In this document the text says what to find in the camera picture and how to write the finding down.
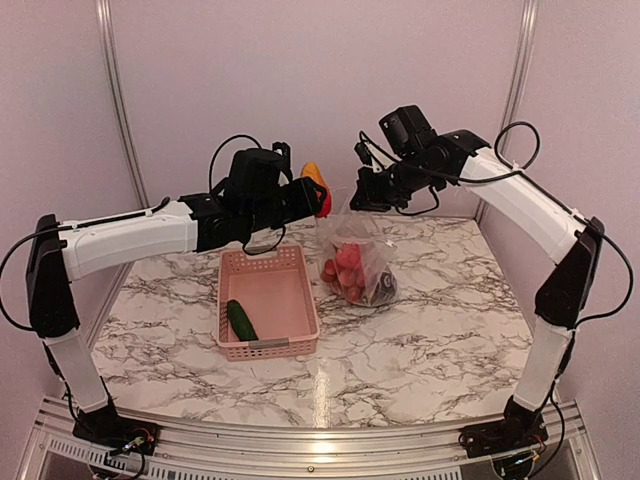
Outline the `red bumpy fruit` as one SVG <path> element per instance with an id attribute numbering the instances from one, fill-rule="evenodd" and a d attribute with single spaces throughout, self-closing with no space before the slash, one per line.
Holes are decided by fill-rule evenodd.
<path id="1" fill-rule="evenodd" d="M 361 265 L 361 248 L 356 243 L 344 243 L 336 250 L 335 261 L 340 268 L 356 269 Z"/>

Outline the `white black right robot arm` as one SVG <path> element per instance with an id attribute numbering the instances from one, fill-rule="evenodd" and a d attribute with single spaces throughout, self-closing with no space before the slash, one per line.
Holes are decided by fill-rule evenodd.
<path id="1" fill-rule="evenodd" d="M 351 209 L 400 211 L 422 189 L 437 193 L 461 186 L 514 222 L 554 264 L 535 295 L 536 324 L 523 375 L 505 408 L 507 417 L 495 428 L 496 440 L 515 448 L 533 433 L 531 415 L 545 405 L 560 374 L 595 276 L 603 226 L 561 205 L 475 133 L 437 133 L 416 105 L 396 109 L 379 126 L 391 149 L 360 133 L 354 150 L 362 166 Z"/>

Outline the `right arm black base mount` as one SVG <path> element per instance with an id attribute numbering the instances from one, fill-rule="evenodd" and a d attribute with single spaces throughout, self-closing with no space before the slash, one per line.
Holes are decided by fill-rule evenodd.
<path id="1" fill-rule="evenodd" d="M 538 421 L 528 430 L 518 422 L 497 420 L 463 427 L 458 442 L 468 458 L 496 455 L 530 446 L 541 446 L 549 438 L 546 424 Z"/>

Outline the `purple eggplant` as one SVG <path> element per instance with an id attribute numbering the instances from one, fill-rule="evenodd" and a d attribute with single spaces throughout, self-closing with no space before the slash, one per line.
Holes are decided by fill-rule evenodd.
<path id="1" fill-rule="evenodd" d="M 379 276 L 368 296 L 371 307 L 378 307 L 392 302 L 397 294 L 397 280 L 389 268 L 386 268 Z"/>

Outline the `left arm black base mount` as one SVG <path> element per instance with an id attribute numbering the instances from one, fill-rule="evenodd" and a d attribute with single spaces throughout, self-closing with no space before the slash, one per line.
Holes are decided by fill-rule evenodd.
<path id="1" fill-rule="evenodd" d="M 145 456 L 151 456 L 154 453 L 159 434 L 158 424 L 131 418 L 120 418 L 115 424 L 107 422 L 93 430 L 88 429 L 88 425 L 81 420 L 76 422 L 73 428 L 73 435 L 76 438 L 110 447 L 119 452 L 124 452 L 126 444 L 141 437 L 143 443 L 132 449 L 142 452 Z"/>

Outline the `orange yellow fruit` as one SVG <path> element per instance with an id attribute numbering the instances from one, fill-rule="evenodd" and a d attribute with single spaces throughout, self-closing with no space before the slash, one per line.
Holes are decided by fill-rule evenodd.
<path id="1" fill-rule="evenodd" d="M 321 209 L 316 214 L 317 218 L 327 218 L 332 210 L 331 191 L 325 182 L 318 165 L 315 162 L 306 163 L 301 170 L 301 176 L 311 179 L 315 184 L 315 191 L 321 203 Z"/>

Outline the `clear zip top bag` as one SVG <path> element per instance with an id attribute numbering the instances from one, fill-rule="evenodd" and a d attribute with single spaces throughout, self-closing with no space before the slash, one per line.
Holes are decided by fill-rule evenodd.
<path id="1" fill-rule="evenodd" d="M 321 280 L 349 303 L 367 308 L 387 305 L 398 293 L 391 270 L 394 243 L 374 216 L 347 204 L 316 221 Z"/>

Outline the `red lychee bunch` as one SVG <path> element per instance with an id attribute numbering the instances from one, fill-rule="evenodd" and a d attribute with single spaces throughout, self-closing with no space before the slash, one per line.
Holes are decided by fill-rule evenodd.
<path id="1" fill-rule="evenodd" d="M 320 278 L 334 293 L 341 295 L 349 302 L 365 303 L 365 278 L 361 266 L 353 270 L 343 269 L 337 265 L 335 259 L 328 259 L 324 262 Z"/>

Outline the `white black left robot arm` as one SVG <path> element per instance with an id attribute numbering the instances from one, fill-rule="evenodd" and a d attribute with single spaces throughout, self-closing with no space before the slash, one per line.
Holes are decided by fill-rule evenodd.
<path id="1" fill-rule="evenodd" d="M 286 149 L 235 153 L 229 174 L 206 193 L 164 200 L 154 208 L 86 221 L 39 219 L 26 272 L 29 322 L 66 381 L 86 426 L 106 445 L 125 438 L 126 423 L 110 410 L 109 393 L 79 334 L 72 282 L 148 257 L 247 245 L 264 229 L 285 230 L 321 213 L 327 187 L 294 177 Z"/>

